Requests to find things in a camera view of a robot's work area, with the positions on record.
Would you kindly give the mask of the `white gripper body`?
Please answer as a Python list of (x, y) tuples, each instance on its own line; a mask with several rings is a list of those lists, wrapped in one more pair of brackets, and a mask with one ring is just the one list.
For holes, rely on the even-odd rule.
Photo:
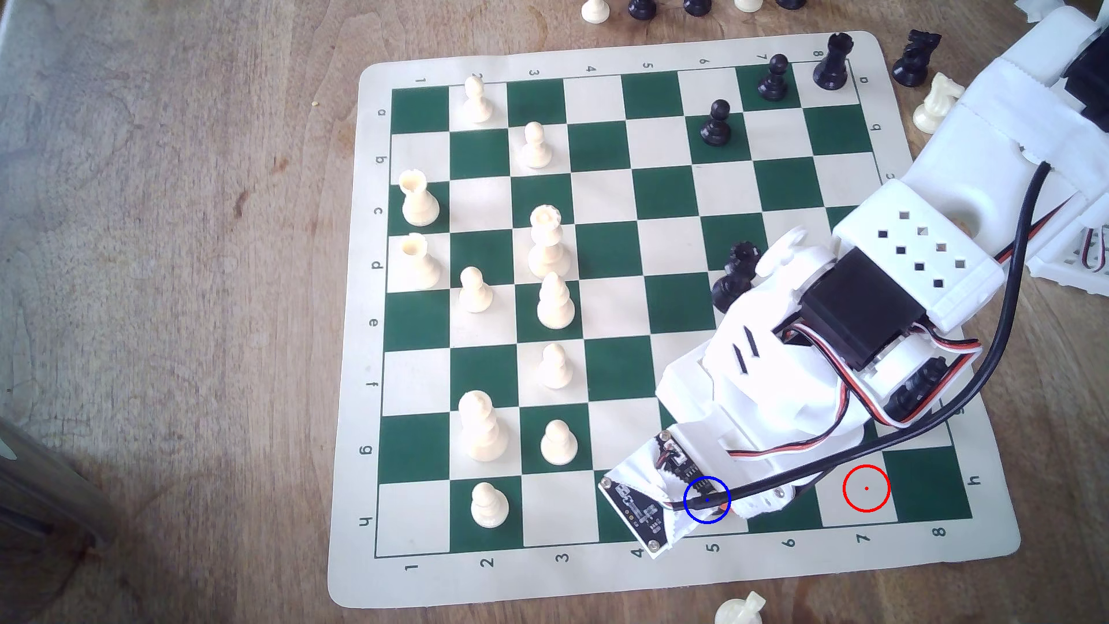
[(905, 430), (981, 352), (943, 333), (861, 247), (841, 255), (792, 229), (769, 250), (740, 242), (711, 301), (706, 342), (667, 366), (658, 396), (676, 419), (658, 469), (782, 473), (862, 442), (864, 424)]

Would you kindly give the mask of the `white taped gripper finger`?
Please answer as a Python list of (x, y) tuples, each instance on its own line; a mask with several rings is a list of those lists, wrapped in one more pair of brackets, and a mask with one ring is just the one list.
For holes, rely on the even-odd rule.
[(732, 512), (747, 521), (820, 521), (815, 485), (785, 485), (762, 497), (736, 501)]

